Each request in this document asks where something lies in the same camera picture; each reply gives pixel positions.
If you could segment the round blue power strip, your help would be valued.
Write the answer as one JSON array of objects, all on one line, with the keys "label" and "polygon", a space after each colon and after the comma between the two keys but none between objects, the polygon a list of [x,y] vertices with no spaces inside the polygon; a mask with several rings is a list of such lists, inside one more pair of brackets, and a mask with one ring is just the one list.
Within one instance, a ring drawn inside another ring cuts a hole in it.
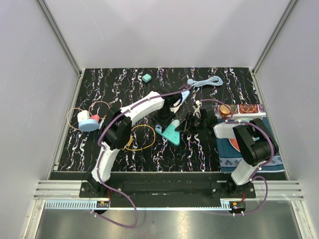
[{"label": "round blue power strip", "polygon": [[100,127],[99,123],[95,119],[85,119],[78,123],[78,128],[82,132],[92,132],[98,130]]}]

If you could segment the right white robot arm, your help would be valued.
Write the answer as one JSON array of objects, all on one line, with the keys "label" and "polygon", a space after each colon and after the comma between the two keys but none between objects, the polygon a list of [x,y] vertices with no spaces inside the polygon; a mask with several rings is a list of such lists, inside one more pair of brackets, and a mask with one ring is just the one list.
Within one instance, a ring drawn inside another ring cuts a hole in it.
[{"label": "right white robot arm", "polygon": [[237,141],[242,160],[231,173],[231,179],[226,185],[228,195],[234,198],[244,192],[244,185],[253,180],[257,169],[271,161],[279,151],[272,133],[259,118],[221,122],[215,115],[209,115],[206,110],[200,109],[196,113],[187,113],[185,120],[175,131],[189,135],[205,132],[214,139]]}]

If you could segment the yellow cube charger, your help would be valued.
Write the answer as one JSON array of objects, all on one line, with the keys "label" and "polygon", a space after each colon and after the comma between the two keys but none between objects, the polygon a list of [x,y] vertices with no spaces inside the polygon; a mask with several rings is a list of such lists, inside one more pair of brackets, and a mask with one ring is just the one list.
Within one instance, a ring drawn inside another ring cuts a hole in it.
[{"label": "yellow cube charger", "polygon": [[133,142],[133,137],[130,136],[129,142],[127,143],[126,147],[129,147]]}]

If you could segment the pink plug adapter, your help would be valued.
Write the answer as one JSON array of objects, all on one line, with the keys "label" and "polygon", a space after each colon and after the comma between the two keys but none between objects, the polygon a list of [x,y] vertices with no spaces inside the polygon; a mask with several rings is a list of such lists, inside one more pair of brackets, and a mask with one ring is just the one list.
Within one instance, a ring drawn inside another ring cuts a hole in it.
[{"label": "pink plug adapter", "polygon": [[92,115],[92,116],[90,116],[90,119],[92,119],[92,120],[95,120],[95,121],[99,122],[100,117],[99,117],[98,115]]}]

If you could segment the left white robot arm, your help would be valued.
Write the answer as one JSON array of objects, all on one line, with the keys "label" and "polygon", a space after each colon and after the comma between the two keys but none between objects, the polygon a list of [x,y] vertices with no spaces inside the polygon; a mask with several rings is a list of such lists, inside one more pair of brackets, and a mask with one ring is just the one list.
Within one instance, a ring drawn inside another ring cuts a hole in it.
[{"label": "left white robot arm", "polygon": [[174,108],[182,103],[182,90],[171,92],[164,88],[151,91],[148,95],[123,108],[110,108],[98,139],[100,153],[91,175],[87,178],[90,191],[103,197],[108,190],[105,183],[110,179],[114,161],[131,137],[133,125],[154,113],[152,122],[166,129],[176,114]]}]

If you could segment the teal triangular power strip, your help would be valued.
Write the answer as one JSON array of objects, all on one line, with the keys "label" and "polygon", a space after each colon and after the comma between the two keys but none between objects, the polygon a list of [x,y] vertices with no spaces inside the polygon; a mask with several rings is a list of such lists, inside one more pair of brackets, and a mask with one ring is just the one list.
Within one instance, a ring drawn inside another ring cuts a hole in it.
[{"label": "teal triangular power strip", "polygon": [[159,124],[155,126],[155,131],[159,135],[161,135],[163,138],[167,139],[169,142],[171,142],[175,146],[180,145],[180,132],[177,132],[175,129],[180,125],[180,121],[178,119],[173,120],[169,126],[166,127],[166,129],[163,129],[163,127]]}]

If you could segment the white cube charger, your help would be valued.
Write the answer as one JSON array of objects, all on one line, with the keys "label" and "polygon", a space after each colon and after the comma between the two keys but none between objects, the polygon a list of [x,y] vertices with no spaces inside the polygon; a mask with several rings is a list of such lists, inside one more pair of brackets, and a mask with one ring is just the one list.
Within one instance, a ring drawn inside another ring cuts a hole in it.
[{"label": "white cube charger", "polygon": [[80,111],[77,114],[77,121],[82,122],[84,120],[88,120],[90,118],[90,114],[87,110]]}]

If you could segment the green cube charger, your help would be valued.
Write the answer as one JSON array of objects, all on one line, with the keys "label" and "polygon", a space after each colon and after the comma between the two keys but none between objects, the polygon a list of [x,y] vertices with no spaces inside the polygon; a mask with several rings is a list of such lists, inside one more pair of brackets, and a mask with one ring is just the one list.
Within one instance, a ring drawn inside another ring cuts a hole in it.
[{"label": "green cube charger", "polygon": [[151,79],[152,79],[152,77],[149,74],[145,74],[142,76],[142,81],[145,83],[149,82]]}]

